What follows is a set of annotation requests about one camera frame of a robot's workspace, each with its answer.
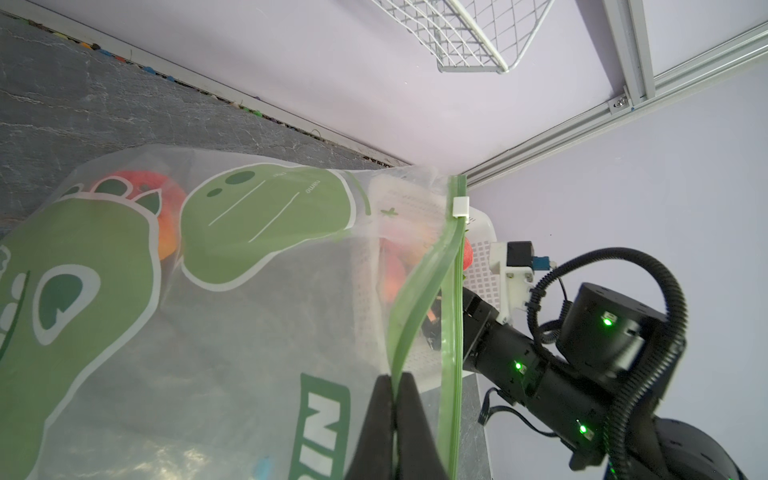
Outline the red orange peach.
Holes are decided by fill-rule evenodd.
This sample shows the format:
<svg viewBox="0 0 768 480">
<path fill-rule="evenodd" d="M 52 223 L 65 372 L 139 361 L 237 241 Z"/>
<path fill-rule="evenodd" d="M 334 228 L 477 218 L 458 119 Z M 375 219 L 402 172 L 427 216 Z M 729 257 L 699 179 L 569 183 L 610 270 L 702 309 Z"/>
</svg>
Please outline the red orange peach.
<svg viewBox="0 0 768 480">
<path fill-rule="evenodd" d="M 165 260 L 177 251 L 178 220 L 186 192 L 168 176 L 148 170 L 121 170 L 97 181 L 91 191 L 121 196 L 143 205 L 158 221 L 159 259 Z"/>
</svg>

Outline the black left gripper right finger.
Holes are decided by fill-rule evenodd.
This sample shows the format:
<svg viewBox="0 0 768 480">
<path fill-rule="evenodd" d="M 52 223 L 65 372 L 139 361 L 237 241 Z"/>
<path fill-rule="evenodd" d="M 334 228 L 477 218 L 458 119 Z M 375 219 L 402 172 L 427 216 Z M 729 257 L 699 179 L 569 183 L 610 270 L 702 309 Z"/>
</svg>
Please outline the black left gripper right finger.
<svg viewBox="0 0 768 480">
<path fill-rule="evenodd" d="M 410 372 L 404 372 L 395 398 L 397 466 L 395 479 L 446 480 L 419 391 Z"/>
</svg>

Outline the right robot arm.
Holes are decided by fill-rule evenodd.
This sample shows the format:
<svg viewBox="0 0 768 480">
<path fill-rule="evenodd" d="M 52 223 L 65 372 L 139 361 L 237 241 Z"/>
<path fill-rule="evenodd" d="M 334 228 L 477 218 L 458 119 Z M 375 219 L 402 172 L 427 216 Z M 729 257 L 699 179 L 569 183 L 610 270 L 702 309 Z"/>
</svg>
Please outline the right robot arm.
<svg viewBox="0 0 768 480">
<path fill-rule="evenodd" d="M 539 321 L 552 284 L 609 260 L 645 270 L 660 288 L 664 310 L 585 283 L 557 319 Z M 536 433 L 560 440 L 571 452 L 572 470 L 603 466 L 609 479 L 743 477 L 711 436 L 656 412 L 687 330 L 684 294 L 664 264 L 631 248 L 594 250 L 546 274 L 523 307 L 526 332 L 503 323 L 477 293 L 463 293 L 463 366 L 486 377 L 502 399 L 500 406 L 483 403 L 480 424 L 498 412 L 514 414 Z"/>
</svg>

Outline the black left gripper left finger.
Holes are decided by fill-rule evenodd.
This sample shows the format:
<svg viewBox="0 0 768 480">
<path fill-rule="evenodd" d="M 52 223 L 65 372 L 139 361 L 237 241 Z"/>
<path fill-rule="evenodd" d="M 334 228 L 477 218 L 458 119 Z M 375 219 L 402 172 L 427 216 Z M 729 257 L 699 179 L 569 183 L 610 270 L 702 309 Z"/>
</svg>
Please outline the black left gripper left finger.
<svg viewBox="0 0 768 480">
<path fill-rule="evenodd" d="M 393 477 L 395 432 L 391 377 L 379 376 L 369 400 L 357 447 L 346 480 L 386 480 Z"/>
</svg>

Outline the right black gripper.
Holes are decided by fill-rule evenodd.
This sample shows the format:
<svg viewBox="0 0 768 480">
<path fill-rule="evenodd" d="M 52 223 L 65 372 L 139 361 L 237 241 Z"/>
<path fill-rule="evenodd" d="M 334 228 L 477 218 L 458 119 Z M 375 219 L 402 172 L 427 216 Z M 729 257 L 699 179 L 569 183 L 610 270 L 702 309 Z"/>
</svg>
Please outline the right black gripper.
<svg viewBox="0 0 768 480">
<path fill-rule="evenodd" d="M 523 390 L 525 374 L 536 363 L 532 340 L 497 321 L 499 312 L 463 288 L 463 369 L 479 373 L 501 390 Z"/>
</svg>

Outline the green printed zip-top bag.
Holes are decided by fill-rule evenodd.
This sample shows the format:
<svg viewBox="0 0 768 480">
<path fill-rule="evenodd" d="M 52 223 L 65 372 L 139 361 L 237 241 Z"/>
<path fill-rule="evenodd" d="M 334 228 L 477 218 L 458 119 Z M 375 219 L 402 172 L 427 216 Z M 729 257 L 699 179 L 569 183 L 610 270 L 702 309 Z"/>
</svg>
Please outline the green printed zip-top bag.
<svg viewBox="0 0 768 480">
<path fill-rule="evenodd" d="M 371 216 L 354 173 L 397 169 L 447 177 L 447 204 L 397 294 L 379 373 L 354 348 L 352 242 Z M 91 191 L 121 170 L 186 192 L 167 259 L 154 213 Z M 441 382 L 414 379 L 454 478 L 468 214 L 466 179 L 424 167 L 151 145 L 76 169 L 1 240 L 2 477 L 345 479 L 376 379 L 391 377 L 395 408 L 439 295 Z"/>
</svg>

